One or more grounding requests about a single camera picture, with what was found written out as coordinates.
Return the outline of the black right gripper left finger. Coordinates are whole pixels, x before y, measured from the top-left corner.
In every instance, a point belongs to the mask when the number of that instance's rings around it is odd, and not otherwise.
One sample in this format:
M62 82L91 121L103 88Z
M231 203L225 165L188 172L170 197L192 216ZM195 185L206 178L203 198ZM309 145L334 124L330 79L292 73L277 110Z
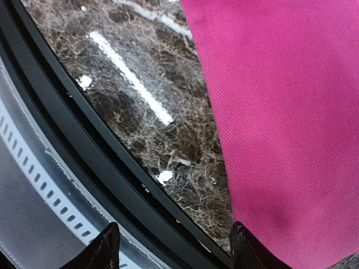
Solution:
M116 222L108 226L61 269L119 269L120 232Z

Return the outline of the pink trousers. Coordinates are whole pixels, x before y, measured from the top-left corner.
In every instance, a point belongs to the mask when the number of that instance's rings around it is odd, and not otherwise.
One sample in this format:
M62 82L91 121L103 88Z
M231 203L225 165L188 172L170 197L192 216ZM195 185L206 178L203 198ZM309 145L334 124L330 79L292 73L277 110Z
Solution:
M358 252L358 2L183 1L233 217L292 268Z

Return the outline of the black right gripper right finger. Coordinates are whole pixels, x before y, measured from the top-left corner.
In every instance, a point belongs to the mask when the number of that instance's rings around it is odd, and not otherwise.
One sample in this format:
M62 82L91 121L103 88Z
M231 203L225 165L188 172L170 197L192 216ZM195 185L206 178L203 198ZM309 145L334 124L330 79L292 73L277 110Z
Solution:
M235 221L229 234L234 269L290 269L269 252L239 221Z

